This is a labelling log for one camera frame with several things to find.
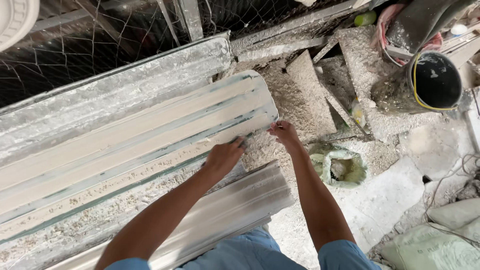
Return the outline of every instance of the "person's left hand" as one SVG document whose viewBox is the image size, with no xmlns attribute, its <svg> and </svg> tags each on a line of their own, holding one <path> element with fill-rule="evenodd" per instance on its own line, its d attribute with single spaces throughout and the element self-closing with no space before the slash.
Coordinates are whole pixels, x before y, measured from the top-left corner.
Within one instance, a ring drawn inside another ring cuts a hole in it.
<svg viewBox="0 0 480 270">
<path fill-rule="evenodd" d="M 240 146 L 244 139 L 244 137 L 238 137 L 232 143 L 215 145 L 208 154 L 203 169 L 218 176 L 220 181 L 233 169 L 245 151 L 245 146 Z"/>
</svg>

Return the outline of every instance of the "chicken wire fence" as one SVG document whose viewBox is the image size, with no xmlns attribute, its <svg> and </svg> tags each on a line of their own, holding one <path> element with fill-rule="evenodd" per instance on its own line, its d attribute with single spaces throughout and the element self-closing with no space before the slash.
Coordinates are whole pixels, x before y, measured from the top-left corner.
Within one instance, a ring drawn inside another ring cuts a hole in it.
<svg viewBox="0 0 480 270">
<path fill-rule="evenodd" d="M 0 107 L 177 47 L 156 0 L 85 1 L 92 3 L 93 14 L 76 0 L 41 0 L 33 30 L 0 52 Z M 164 4 L 180 45 L 187 44 L 175 3 Z M 198 0 L 198 5 L 204 36 L 231 30 L 233 39 L 307 10 L 294 0 Z M 53 23 L 39 29 L 41 20 Z M 117 38 L 102 27 L 105 21 Z"/>
</svg>

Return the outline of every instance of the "light blue shirt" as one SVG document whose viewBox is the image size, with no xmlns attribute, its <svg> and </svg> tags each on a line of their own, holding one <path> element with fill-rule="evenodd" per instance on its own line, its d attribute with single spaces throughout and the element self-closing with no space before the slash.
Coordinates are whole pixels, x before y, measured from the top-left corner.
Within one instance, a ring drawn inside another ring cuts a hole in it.
<svg viewBox="0 0 480 270">
<path fill-rule="evenodd" d="M 322 246 L 318 252 L 322 270 L 380 270 L 359 247 L 347 240 Z M 144 259 L 129 258 L 109 265 L 106 270 L 150 270 Z M 273 237 L 262 228 L 223 240 L 214 249 L 187 262 L 177 270 L 306 270 L 280 252 Z"/>
</svg>

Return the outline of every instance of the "black bucket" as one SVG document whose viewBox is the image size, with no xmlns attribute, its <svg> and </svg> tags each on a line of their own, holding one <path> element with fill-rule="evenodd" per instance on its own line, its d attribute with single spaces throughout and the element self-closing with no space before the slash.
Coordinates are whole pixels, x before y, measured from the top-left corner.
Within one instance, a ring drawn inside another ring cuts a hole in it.
<svg viewBox="0 0 480 270">
<path fill-rule="evenodd" d="M 385 113 L 452 110 L 456 108 L 461 94 L 462 82 L 458 70 L 444 54 L 436 51 L 415 54 L 408 64 L 376 82 L 371 91 L 372 100 Z"/>
</svg>

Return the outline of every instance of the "shirt sleeve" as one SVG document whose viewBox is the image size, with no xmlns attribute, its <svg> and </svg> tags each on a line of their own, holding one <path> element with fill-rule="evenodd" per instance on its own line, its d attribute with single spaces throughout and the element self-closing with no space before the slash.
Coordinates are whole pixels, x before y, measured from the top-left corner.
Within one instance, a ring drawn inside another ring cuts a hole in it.
<svg viewBox="0 0 480 270">
<path fill-rule="evenodd" d="M 144 259 L 128 258 L 110 264 L 105 270 L 150 270 L 150 267 Z"/>
<path fill-rule="evenodd" d="M 318 261 L 322 270 L 381 270 L 367 259 L 356 244 L 348 240 L 336 240 L 323 245 L 318 252 Z"/>
</svg>

